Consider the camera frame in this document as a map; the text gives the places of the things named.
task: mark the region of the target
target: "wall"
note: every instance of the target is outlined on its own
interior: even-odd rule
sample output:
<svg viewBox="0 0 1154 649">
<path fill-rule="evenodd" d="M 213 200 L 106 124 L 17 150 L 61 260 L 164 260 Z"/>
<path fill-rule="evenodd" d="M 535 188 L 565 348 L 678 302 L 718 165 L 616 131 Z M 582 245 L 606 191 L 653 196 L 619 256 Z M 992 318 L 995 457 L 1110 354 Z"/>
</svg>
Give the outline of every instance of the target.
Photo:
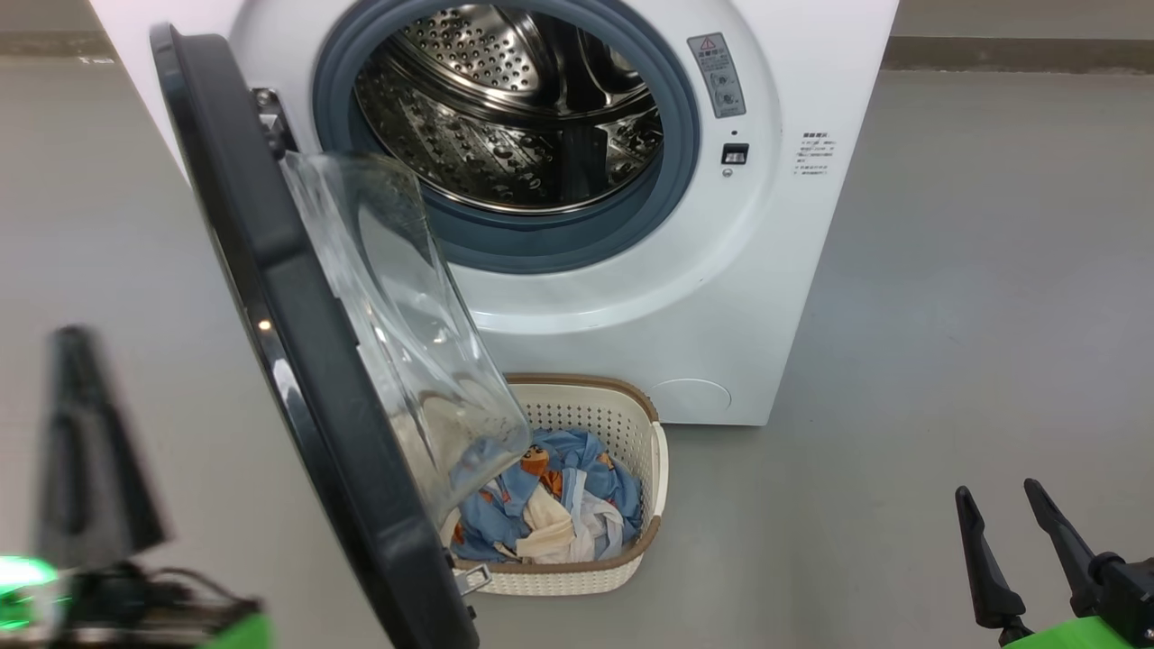
<svg viewBox="0 0 1154 649">
<path fill-rule="evenodd" d="M 85 0 L 3 0 L 2 31 L 87 31 L 100 29 Z"/>
<path fill-rule="evenodd" d="M 901 0 L 893 33 L 991 38 L 1154 38 L 1154 2 Z"/>
</svg>

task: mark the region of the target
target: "white laundry basket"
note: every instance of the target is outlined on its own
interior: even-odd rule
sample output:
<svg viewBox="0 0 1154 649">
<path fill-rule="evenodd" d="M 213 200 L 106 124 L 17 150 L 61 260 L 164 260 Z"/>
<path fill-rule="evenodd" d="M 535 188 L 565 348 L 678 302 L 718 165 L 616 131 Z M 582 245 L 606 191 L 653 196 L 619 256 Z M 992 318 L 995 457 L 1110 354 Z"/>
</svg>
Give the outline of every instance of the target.
<svg viewBox="0 0 1154 649">
<path fill-rule="evenodd" d="M 637 540 L 615 559 L 556 565 L 489 564 L 493 581 L 480 591 L 592 595 L 620 588 L 637 572 L 645 550 L 661 527 L 669 482 L 669 450 L 657 410 L 644 393 L 613 379 L 511 374 L 507 380 L 533 427 L 591 431 L 605 442 L 614 461 L 624 463 L 640 480 L 642 529 Z M 447 547 L 459 516 L 454 512 L 441 529 Z M 456 559 L 454 572 L 460 574 L 475 566 L 474 561 Z"/>
</svg>

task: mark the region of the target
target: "door hinge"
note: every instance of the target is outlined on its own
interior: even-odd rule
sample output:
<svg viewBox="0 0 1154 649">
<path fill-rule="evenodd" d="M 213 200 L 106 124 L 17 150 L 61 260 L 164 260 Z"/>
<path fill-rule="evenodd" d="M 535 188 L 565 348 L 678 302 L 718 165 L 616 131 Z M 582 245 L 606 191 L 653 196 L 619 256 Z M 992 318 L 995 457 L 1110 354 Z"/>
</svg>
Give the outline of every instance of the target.
<svg viewBox="0 0 1154 649">
<path fill-rule="evenodd" d="M 272 155 L 280 159 L 285 156 L 285 151 L 297 151 L 297 140 L 292 136 L 288 121 L 285 120 L 277 91 L 271 88 L 254 88 L 253 97 L 256 99 L 256 114 L 261 118 L 264 139 Z"/>
</svg>

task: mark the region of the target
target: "blue printed fabric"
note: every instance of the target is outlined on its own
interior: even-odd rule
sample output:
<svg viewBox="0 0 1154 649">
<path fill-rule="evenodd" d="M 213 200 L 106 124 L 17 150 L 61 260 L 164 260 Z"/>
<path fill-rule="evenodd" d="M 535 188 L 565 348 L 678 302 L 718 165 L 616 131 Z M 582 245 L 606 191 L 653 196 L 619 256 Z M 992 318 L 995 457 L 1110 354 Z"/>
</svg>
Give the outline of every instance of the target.
<svg viewBox="0 0 1154 649">
<path fill-rule="evenodd" d="M 473 561 L 510 560 L 497 551 L 497 544 L 511 552 L 517 539 L 529 536 L 523 516 L 538 484 L 562 501 L 565 478 L 572 475 L 565 469 L 585 471 L 585 491 L 621 512 L 622 540 L 632 540 L 642 523 L 637 479 L 613 461 L 597 435 L 580 430 L 539 430 L 520 462 L 462 502 L 460 524 L 451 544 L 454 553 Z"/>
<path fill-rule="evenodd" d="M 642 500 L 637 478 L 621 462 L 614 462 L 597 435 L 577 428 L 537 431 L 533 443 L 549 454 L 549 470 L 585 471 L 585 491 L 613 505 L 625 520 L 623 542 L 637 536 L 642 527 Z"/>
</svg>

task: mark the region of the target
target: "washing machine door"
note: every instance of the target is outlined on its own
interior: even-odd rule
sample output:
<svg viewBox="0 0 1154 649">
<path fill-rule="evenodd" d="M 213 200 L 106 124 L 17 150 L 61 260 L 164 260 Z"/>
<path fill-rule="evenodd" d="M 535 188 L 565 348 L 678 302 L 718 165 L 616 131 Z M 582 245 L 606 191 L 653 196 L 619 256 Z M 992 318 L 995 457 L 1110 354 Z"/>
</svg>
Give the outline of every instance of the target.
<svg viewBox="0 0 1154 649">
<path fill-rule="evenodd" d="M 380 157 L 278 164 L 224 38 L 151 38 L 241 320 L 376 616 L 398 648 L 477 647 L 437 527 L 530 433 L 417 180 Z"/>
</svg>

